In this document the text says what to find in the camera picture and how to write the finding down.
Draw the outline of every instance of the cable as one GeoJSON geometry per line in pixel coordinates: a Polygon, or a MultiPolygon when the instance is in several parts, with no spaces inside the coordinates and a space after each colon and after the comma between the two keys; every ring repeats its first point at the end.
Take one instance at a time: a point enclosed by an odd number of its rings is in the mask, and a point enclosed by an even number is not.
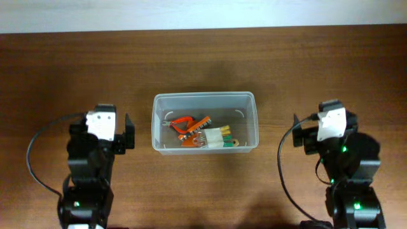
{"type": "Polygon", "coordinates": [[[319,224],[319,226],[326,228],[326,229],[332,229],[329,226],[326,226],[325,224],[323,224],[322,221],[315,219],[314,217],[312,217],[311,215],[309,215],[306,211],[304,211],[294,200],[293,198],[290,196],[290,194],[288,193],[286,184],[284,183],[284,178],[282,176],[282,169],[281,169],[281,148],[282,145],[284,144],[284,141],[286,140],[287,136],[297,127],[299,127],[301,124],[306,123],[308,121],[312,121],[315,120],[315,114],[312,114],[311,116],[309,116],[308,118],[303,119],[302,121],[295,123],[282,137],[280,144],[279,144],[279,150],[277,152],[277,167],[279,168],[279,175],[280,175],[280,180],[281,180],[281,185],[282,188],[284,189],[284,193],[286,194],[287,198],[290,200],[290,202],[302,213],[304,214],[306,217],[308,217],[309,219],[311,219],[312,221],[316,222],[317,224],[319,224]]]}
{"type": "Polygon", "coordinates": [[[318,178],[318,180],[319,180],[320,182],[322,182],[322,183],[324,183],[324,184],[327,184],[327,185],[331,185],[331,183],[322,180],[322,179],[319,177],[319,175],[318,175],[318,167],[319,167],[319,164],[321,163],[321,160],[322,160],[322,158],[319,158],[319,160],[318,160],[318,162],[317,162],[317,165],[315,166],[315,175],[317,175],[317,178],[318,178]]]}
{"type": "Polygon", "coordinates": [[[32,137],[30,144],[28,145],[28,149],[27,149],[27,156],[26,156],[26,162],[27,162],[27,167],[28,170],[30,171],[31,176],[34,178],[34,180],[36,180],[42,187],[46,188],[47,190],[55,193],[56,195],[59,196],[59,200],[62,200],[62,194],[57,191],[54,190],[53,188],[49,187],[48,185],[44,184],[44,182],[42,182],[34,173],[34,171],[31,168],[31,163],[30,163],[30,154],[31,154],[31,150],[32,150],[32,146],[34,145],[35,140],[38,138],[38,136],[40,134],[42,134],[45,130],[49,129],[50,127],[52,127],[53,125],[60,123],[62,121],[66,121],[69,120],[71,118],[76,118],[76,117],[80,117],[80,116],[85,116],[86,113],[75,113],[75,114],[69,114],[66,116],[63,116],[55,121],[50,122],[49,124],[45,125],[43,128],[41,128],[40,130],[38,130],[38,132],[36,132],[36,134],[34,134],[34,137],[32,137]]]}

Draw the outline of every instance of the orange-handled pliers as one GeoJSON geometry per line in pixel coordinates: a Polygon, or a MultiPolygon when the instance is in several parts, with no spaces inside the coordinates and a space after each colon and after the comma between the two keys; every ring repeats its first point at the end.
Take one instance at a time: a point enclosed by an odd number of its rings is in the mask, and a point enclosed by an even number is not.
{"type": "Polygon", "coordinates": [[[185,116],[185,117],[178,118],[178,119],[176,119],[174,121],[163,121],[163,126],[164,127],[172,127],[180,134],[190,134],[187,130],[181,130],[180,128],[176,127],[175,124],[183,123],[183,122],[186,122],[186,121],[194,121],[194,120],[195,119],[193,117],[191,117],[191,116],[185,116]]]}

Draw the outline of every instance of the wooden table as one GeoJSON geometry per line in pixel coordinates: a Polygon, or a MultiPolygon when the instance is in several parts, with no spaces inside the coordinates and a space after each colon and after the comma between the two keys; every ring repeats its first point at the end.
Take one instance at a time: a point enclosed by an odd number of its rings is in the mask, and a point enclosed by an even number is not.
{"type": "MultiPolygon", "coordinates": [[[[57,197],[35,183],[27,145],[56,117],[118,107],[136,124],[136,149],[117,156],[110,226],[273,227],[305,217],[288,201],[277,172],[277,145],[293,113],[305,117],[338,98],[359,116],[360,131],[382,146],[373,186],[388,228],[407,225],[407,26],[369,25],[196,31],[0,35],[0,227],[58,228],[57,197]],[[250,91],[260,144],[248,154],[161,156],[151,147],[156,94],[250,91]]],[[[68,174],[67,123],[40,137],[38,176],[61,189],[68,174]]],[[[311,215],[331,220],[317,156],[287,141],[287,187],[311,215]]]]}

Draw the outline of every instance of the green led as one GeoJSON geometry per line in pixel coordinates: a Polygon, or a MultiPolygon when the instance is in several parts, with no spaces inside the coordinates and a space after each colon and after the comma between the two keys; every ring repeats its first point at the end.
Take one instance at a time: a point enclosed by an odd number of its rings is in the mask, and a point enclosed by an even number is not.
{"type": "Polygon", "coordinates": [[[360,203],[360,202],[354,203],[354,209],[355,209],[355,210],[361,210],[361,209],[362,209],[361,203],[360,203]]]}

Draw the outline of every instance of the red pliers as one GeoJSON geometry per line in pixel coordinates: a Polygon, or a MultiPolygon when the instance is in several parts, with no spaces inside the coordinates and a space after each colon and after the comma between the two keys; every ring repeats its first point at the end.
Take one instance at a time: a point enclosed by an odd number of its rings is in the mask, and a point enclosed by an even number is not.
{"type": "Polygon", "coordinates": [[[172,128],[174,128],[174,130],[176,130],[180,134],[189,134],[189,132],[187,130],[181,130],[180,128],[176,127],[176,124],[183,123],[186,121],[190,122],[190,121],[194,121],[194,120],[195,119],[191,116],[185,116],[185,117],[181,117],[176,120],[173,120],[173,121],[163,121],[163,126],[172,127],[172,128]]]}

